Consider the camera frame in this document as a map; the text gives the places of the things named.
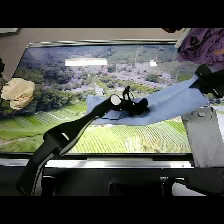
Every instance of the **beige crumpled cloth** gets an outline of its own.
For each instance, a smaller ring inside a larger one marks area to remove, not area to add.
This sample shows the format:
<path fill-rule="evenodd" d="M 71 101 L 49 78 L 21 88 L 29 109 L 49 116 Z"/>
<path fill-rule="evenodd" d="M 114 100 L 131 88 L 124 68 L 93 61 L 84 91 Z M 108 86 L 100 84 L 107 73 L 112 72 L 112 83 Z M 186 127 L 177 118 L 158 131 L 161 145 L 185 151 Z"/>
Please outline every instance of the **beige crumpled cloth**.
<path fill-rule="evenodd" d="M 21 110 L 33 99 L 34 90 L 34 82 L 13 78 L 3 87 L 1 98 L 10 100 L 11 108 Z"/>

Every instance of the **gray cloth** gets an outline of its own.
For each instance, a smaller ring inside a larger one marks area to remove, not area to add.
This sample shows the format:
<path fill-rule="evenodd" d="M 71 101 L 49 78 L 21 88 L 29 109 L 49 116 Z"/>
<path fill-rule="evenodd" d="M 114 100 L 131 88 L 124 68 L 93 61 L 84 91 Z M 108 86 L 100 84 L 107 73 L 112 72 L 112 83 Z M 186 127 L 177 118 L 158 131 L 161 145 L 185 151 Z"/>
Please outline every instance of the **gray cloth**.
<path fill-rule="evenodd" d="M 146 96 L 145 98 L 148 100 L 150 108 L 149 113 L 140 116 L 124 117 L 127 112 L 111 110 L 103 118 L 124 118 L 112 121 L 109 119 L 97 119 L 93 124 L 149 125 L 190 113 L 209 103 L 208 99 L 198 89 L 189 88 L 197 79 L 194 76 L 190 80 L 180 82 Z M 91 112 L 96 105 L 105 99 L 105 97 L 88 96 L 86 99 L 87 113 Z M 140 98 L 135 99 L 135 102 L 139 102 L 140 100 Z"/>
<path fill-rule="evenodd" d="M 182 116 L 196 167 L 224 166 L 224 144 L 216 111 L 200 108 Z"/>

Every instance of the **blue cloth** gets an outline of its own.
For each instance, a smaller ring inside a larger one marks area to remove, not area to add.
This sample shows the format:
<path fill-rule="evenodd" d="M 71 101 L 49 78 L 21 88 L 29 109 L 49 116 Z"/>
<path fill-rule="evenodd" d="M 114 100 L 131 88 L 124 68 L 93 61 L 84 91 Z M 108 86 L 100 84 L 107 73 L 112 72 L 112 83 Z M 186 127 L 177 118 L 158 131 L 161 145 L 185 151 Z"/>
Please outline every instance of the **blue cloth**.
<path fill-rule="evenodd" d="M 190 113 L 209 103 L 209 100 L 198 90 L 189 88 L 198 78 L 193 76 L 191 79 L 167 87 L 164 90 L 150 94 L 145 98 L 148 100 L 150 112 L 140 116 L 124 117 L 127 112 L 113 111 L 108 112 L 103 118 L 119 119 L 97 119 L 92 124 L 120 124 L 120 125 L 149 125 L 177 116 Z M 107 97 L 87 96 L 87 113 L 103 102 Z"/>

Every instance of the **screen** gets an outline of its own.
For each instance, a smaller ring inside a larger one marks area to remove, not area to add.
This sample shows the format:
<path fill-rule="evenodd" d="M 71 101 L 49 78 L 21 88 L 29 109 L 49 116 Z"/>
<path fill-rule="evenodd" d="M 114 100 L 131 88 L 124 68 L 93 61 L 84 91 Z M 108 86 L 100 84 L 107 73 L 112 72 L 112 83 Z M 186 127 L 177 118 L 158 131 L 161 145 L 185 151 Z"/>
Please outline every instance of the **screen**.
<path fill-rule="evenodd" d="M 179 63 L 176 54 L 173 44 L 27 48 L 13 78 L 35 83 L 33 100 L 21 110 L 1 102 L 0 151 L 34 152 L 47 130 L 84 116 L 88 95 L 122 96 L 130 85 L 133 97 L 144 97 L 190 79 L 198 65 Z M 190 152 L 176 117 L 148 126 L 90 125 L 69 153 Z"/>

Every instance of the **purple fabric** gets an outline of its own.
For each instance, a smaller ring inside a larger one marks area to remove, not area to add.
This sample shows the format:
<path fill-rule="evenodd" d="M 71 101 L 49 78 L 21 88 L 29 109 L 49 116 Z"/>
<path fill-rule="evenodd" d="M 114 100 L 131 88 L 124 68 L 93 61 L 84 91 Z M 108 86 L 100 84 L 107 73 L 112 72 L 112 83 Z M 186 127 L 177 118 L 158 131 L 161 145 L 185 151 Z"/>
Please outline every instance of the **purple fabric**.
<path fill-rule="evenodd" d="M 192 28 L 178 49 L 177 60 L 224 68 L 224 28 Z"/>

